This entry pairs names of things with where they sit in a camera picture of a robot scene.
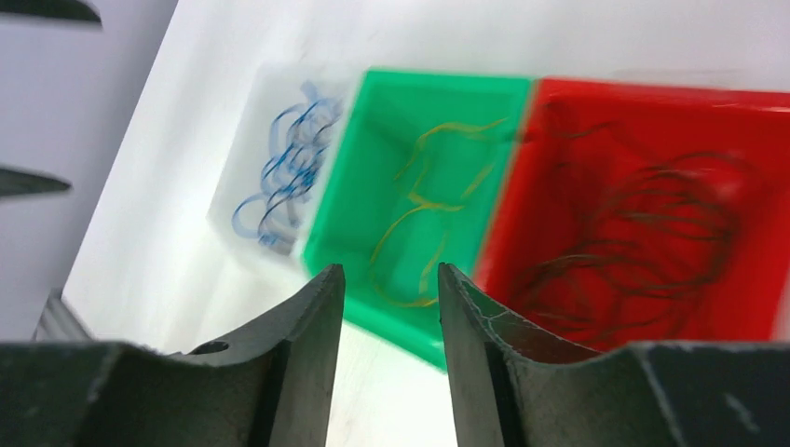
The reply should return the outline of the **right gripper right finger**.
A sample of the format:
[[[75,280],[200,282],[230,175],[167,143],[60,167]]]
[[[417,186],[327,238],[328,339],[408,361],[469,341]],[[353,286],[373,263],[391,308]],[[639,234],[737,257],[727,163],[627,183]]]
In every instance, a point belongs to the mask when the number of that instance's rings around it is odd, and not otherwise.
[[[785,446],[786,343],[572,343],[438,270],[461,446]]]

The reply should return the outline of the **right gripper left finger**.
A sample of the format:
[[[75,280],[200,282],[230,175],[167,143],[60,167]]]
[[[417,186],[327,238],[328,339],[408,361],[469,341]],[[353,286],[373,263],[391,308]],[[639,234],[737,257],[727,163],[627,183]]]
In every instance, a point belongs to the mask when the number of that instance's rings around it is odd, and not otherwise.
[[[345,275],[301,290],[189,353],[118,341],[1,346],[5,446],[322,446]]]

